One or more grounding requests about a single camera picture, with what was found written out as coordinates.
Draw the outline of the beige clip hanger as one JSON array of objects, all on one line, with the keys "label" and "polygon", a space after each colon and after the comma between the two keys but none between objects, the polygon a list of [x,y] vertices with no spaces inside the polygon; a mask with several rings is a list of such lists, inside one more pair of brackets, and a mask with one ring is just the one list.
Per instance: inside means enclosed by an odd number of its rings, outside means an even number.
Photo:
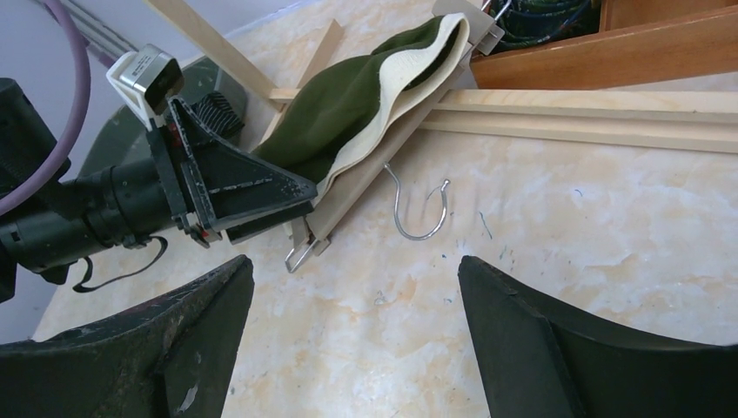
[{"label": "beige clip hanger", "polygon": [[438,33],[455,32],[428,47],[399,51],[378,70],[379,112],[356,139],[347,142],[332,169],[319,183],[313,212],[292,222],[293,248],[285,258],[294,273],[305,258],[322,253],[338,223],[381,172],[390,172],[390,159],[464,72],[472,52],[490,52],[504,37],[499,20],[511,4],[497,8],[486,1],[475,7],[467,1],[437,1],[433,14],[441,18]]}]

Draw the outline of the green underwear with cream waistband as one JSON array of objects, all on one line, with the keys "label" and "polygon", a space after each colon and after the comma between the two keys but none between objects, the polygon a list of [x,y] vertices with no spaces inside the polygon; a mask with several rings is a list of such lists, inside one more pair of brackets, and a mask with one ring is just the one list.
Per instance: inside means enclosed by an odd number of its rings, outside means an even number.
[{"label": "green underwear with cream waistband", "polygon": [[447,81],[469,34],[464,14],[445,14],[326,68],[299,90],[254,155],[316,183],[323,198],[390,125]]}]

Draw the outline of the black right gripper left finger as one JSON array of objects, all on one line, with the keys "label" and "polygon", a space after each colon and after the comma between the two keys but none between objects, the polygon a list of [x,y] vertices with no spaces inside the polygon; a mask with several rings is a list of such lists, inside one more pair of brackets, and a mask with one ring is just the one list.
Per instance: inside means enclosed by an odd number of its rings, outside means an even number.
[{"label": "black right gripper left finger", "polygon": [[4,417],[219,417],[254,292],[239,255],[48,340],[1,348]]}]

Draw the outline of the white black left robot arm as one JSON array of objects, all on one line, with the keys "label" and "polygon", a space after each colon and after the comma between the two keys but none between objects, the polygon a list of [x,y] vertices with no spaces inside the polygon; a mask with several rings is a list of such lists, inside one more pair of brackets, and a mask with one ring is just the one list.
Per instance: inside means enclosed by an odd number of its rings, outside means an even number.
[{"label": "white black left robot arm", "polygon": [[1,298],[17,269],[62,285],[71,265],[115,246],[141,248],[176,227],[203,247],[237,244],[312,210],[313,182],[222,139],[180,97],[146,135],[150,156],[62,182],[1,218]]}]

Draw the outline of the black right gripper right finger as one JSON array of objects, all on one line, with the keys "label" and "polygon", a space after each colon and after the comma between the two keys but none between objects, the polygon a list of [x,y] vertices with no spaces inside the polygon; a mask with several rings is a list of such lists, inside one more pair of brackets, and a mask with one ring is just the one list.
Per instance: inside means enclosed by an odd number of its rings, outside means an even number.
[{"label": "black right gripper right finger", "polygon": [[475,256],[458,270],[493,417],[734,417],[737,348],[605,320]]}]

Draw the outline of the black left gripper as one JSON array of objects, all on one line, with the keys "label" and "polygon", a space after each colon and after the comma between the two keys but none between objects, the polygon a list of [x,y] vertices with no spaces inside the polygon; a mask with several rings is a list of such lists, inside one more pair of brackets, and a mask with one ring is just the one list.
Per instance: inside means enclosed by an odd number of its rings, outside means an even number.
[{"label": "black left gripper", "polygon": [[168,106],[176,127],[146,134],[149,158],[64,183],[81,205],[63,219],[64,248],[139,248],[194,211],[203,227],[227,228],[233,245],[275,228],[297,244],[313,240],[300,217],[313,211],[313,182],[230,144],[183,99]]}]

